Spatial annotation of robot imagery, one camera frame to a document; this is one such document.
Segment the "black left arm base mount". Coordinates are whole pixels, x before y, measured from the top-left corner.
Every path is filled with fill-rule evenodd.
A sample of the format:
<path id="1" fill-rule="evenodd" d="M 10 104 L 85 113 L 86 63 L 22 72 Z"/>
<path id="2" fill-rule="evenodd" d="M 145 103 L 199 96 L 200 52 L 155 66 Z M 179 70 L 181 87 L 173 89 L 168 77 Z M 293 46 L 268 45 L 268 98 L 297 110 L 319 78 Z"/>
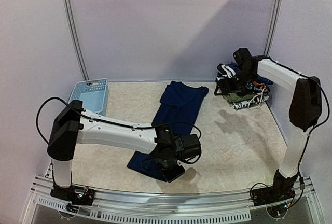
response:
<path id="1" fill-rule="evenodd" d="M 75 185 L 64 188 L 53 183 L 50 195 L 53 198 L 68 201 L 72 205 L 92 206 L 95 190 L 88 186 L 81 187 Z"/>

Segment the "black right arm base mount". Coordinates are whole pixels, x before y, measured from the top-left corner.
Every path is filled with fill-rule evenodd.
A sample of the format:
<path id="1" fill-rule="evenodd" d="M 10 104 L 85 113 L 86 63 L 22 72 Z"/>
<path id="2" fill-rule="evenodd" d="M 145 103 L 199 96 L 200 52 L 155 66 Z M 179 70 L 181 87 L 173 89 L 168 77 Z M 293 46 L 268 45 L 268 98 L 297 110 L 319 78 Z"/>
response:
<path id="1" fill-rule="evenodd" d="M 295 199 L 294 183 L 297 179 L 299 179 L 301 194 L 298 199 Z M 286 178 L 279 170 L 276 170 L 272 186 L 256 183 L 250 189 L 250 197 L 253 200 L 254 206 L 267 205 L 290 199 L 290 202 L 285 205 L 285 208 L 290 208 L 300 200 L 304 189 L 304 178 L 299 171 L 293 177 Z"/>

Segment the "blue plaid flannel shirt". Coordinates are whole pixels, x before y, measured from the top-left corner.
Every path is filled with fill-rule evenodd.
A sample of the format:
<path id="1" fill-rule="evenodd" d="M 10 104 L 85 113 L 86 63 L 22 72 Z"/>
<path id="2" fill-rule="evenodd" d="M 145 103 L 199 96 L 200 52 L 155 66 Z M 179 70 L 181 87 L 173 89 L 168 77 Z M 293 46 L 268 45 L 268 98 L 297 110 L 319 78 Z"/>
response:
<path id="1" fill-rule="evenodd" d="M 227 64 L 228 67 L 230 67 L 232 70 L 234 70 L 234 72 L 237 74 L 240 69 L 239 67 L 234 63 L 234 62 L 231 62 L 230 64 Z M 255 80 L 257 83 L 264 83 L 266 85 L 272 85 L 273 82 L 265 77 L 261 77 L 261 76 L 257 76 L 256 80 Z"/>

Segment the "navy cartoon print t-shirt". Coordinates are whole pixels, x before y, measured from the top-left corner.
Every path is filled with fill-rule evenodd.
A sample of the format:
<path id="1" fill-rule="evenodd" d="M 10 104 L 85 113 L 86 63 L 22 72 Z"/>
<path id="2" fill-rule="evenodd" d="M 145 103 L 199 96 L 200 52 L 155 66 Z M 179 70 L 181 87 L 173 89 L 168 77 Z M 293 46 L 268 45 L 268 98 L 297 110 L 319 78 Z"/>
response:
<path id="1" fill-rule="evenodd" d="M 152 124 L 170 123 L 174 134 L 189 135 L 208 92 L 209 89 L 205 86 L 194 88 L 182 82 L 170 82 L 160 98 L 160 107 Z M 162 169 L 152 156 L 147 154 L 136 151 L 128 162 L 127 168 L 156 180 L 167 181 L 162 174 Z"/>

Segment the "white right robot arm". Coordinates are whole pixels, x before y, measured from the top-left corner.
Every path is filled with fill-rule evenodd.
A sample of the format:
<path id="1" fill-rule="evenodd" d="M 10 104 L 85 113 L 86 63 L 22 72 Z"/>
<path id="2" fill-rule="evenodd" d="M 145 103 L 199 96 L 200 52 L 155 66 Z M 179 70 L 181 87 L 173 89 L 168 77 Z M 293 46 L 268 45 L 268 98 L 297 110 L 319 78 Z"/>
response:
<path id="1" fill-rule="evenodd" d="M 323 92 L 320 79 L 297 72 L 264 55 L 234 58 L 237 69 L 222 63 L 217 66 L 217 95 L 239 93 L 258 77 L 266 78 L 291 93 L 288 119 L 292 132 L 276 174 L 284 180 L 298 177 L 298 165 L 301 163 L 307 139 L 318 125 L 322 114 Z"/>

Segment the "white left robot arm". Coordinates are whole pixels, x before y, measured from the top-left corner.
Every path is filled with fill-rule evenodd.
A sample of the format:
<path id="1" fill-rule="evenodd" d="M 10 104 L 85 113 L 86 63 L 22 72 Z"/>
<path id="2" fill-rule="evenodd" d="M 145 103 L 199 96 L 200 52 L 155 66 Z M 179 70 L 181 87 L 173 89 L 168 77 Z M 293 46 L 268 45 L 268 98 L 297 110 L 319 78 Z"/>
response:
<path id="1" fill-rule="evenodd" d="M 72 185 L 76 144 L 119 147 L 151 155 L 164 180 L 173 182 L 185 173 L 178 163 L 177 140 L 168 125 L 112 119 L 84 109 L 82 101 L 74 100 L 55 117 L 47 148 L 57 192 L 66 200 L 77 196 L 77 189 Z"/>

